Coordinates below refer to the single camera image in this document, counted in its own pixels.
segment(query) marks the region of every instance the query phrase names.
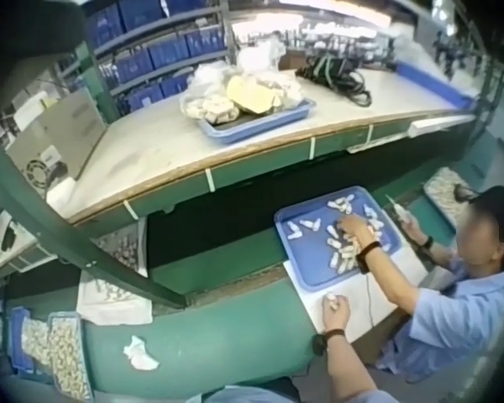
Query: blue shirt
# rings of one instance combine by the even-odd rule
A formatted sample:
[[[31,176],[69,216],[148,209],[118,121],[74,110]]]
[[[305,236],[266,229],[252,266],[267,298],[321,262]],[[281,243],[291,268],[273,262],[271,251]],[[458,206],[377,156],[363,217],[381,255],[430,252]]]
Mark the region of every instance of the blue shirt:
[[[421,289],[412,320],[383,348],[378,369],[418,382],[484,349],[504,317],[504,271],[468,279],[465,262],[454,258],[457,287],[451,296]]]
[[[205,403],[293,403],[292,400],[260,388],[229,386],[208,397]],[[382,390],[361,393],[345,403],[399,403]]]

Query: right hand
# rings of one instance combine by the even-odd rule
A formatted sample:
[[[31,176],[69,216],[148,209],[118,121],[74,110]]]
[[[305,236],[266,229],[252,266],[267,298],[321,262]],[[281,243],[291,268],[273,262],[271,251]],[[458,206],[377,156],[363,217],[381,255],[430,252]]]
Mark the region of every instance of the right hand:
[[[402,222],[402,230],[407,234],[407,236],[419,245],[424,244],[428,237],[420,229],[420,224],[418,220],[411,214],[410,222]]]
[[[334,329],[345,330],[347,322],[351,316],[349,300],[346,296],[336,296],[336,301],[331,301],[326,296],[323,297],[323,324],[325,332]]]

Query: crumpled tissue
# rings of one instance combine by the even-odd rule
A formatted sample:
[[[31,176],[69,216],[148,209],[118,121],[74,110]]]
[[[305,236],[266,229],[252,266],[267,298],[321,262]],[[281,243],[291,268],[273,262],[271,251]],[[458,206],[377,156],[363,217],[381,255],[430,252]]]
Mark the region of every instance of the crumpled tissue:
[[[131,337],[131,344],[123,347],[123,353],[131,365],[140,371],[152,371],[159,367],[159,362],[145,351],[145,343],[136,336]]]

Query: coiled black cable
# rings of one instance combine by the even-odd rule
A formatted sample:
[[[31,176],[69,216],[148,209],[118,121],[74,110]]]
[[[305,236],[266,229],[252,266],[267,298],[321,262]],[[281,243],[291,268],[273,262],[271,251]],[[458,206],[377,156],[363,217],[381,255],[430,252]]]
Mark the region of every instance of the coiled black cable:
[[[326,54],[307,58],[307,66],[297,70],[297,76],[347,97],[359,107],[369,107],[371,94],[365,88],[365,79],[356,70],[356,63]]]

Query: shelf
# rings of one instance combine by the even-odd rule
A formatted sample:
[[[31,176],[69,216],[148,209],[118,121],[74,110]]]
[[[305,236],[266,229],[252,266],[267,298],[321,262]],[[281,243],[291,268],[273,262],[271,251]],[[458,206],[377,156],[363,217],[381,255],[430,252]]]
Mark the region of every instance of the shelf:
[[[153,23],[143,25],[141,27],[138,27],[137,29],[133,29],[126,34],[112,39],[103,46],[98,47],[97,49],[95,49],[95,56],[98,59],[102,59],[114,52],[123,50],[128,46],[135,46],[144,43],[146,37],[155,34],[162,28],[170,28],[172,25],[183,23],[188,19],[200,18],[206,15],[218,13],[220,11],[220,7],[202,8],[201,10],[192,10],[187,13],[179,13],[168,18],[154,21]],[[79,67],[80,63],[78,62],[78,60],[76,60],[72,65],[59,73],[60,78],[72,74]]]
[[[189,67],[191,65],[197,65],[198,63],[203,63],[205,61],[210,61],[213,59],[226,57],[227,55],[228,55],[228,50],[220,50],[218,52],[208,53],[206,55],[196,56],[196,57],[192,57],[191,59],[178,61],[177,63],[174,63],[173,65],[165,65],[164,67],[161,67],[158,70],[151,71],[148,74],[144,74],[143,76],[135,78],[134,80],[131,80],[129,82],[126,82],[125,84],[122,84],[121,86],[114,88],[113,90],[110,91],[110,95],[115,97],[116,95],[119,95],[122,92],[126,92],[126,91],[130,90],[131,88],[139,86],[140,84],[143,84],[149,80],[153,80],[154,78],[157,78],[159,76],[163,76],[164,74],[170,73],[172,71],[180,70],[182,68]]]

